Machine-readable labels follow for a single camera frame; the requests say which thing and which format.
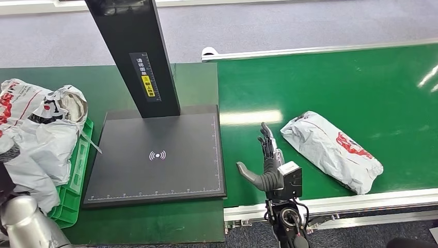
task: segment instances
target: gray carpet floor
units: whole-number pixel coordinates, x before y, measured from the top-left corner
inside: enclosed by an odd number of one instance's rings
[[[436,38],[437,13],[437,0],[292,0],[159,9],[172,63],[199,62],[204,47],[231,53]],[[0,35],[0,68],[114,64],[89,12],[3,15]]]
[[[396,237],[434,242],[429,228],[435,221],[393,223],[351,228],[317,230],[309,235],[312,248],[385,248],[386,243]],[[255,223],[251,227],[238,227],[229,232],[224,243],[143,245],[143,246],[100,246],[100,248],[274,248],[278,247],[268,223]]]

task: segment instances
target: green table surface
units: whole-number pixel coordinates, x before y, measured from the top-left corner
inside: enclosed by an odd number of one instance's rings
[[[382,163],[370,193],[438,188],[438,44],[216,62],[221,116],[281,112],[268,124],[285,160],[303,168],[302,199],[353,195],[282,138],[279,130],[309,110]],[[262,172],[259,124],[221,123],[221,132],[224,206],[263,203],[265,195],[233,168],[242,161]]]
[[[216,64],[172,69],[181,106],[217,104]],[[89,103],[96,144],[107,111],[135,109],[115,66],[0,69],[0,82],[11,78],[52,90],[66,84],[79,88]],[[91,148],[86,175],[95,155]],[[63,231],[74,244],[218,242],[224,240],[223,200],[81,209],[77,223]]]

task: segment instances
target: red printed logo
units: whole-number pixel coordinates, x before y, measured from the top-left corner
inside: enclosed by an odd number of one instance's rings
[[[10,93],[4,93],[0,97],[0,125],[8,122],[8,118],[11,117],[12,100],[13,95]]]
[[[338,133],[336,142],[345,148],[345,150],[347,150],[349,153],[357,154],[359,156],[366,156],[369,159],[373,158],[373,156],[363,149],[358,143],[352,141],[351,139],[347,139],[341,132]]]

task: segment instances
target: yellow label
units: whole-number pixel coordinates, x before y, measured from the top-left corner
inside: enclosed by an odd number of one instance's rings
[[[153,92],[152,85],[150,84],[149,76],[142,76],[143,85],[145,86],[146,93],[149,97],[154,97],[155,93]]]
[[[142,76],[143,83],[150,83],[149,76]]]

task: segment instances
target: plastic bag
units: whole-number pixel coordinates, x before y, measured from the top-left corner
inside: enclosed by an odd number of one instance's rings
[[[19,79],[2,83],[0,93],[0,130],[19,127],[51,91]]]
[[[14,192],[29,192],[44,213],[59,205],[59,196],[50,177],[8,135],[0,131],[0,161],[5,164]]]
[[[48,174],[56,186],[70,178],[70,157],[87,119],[87,101],[66,85],[47,94],[23,121],[14,140]]]
[[[292,119],[281,134],[317,168],[357,194],[371,190],[382,164],[324,117],[308,111]]]

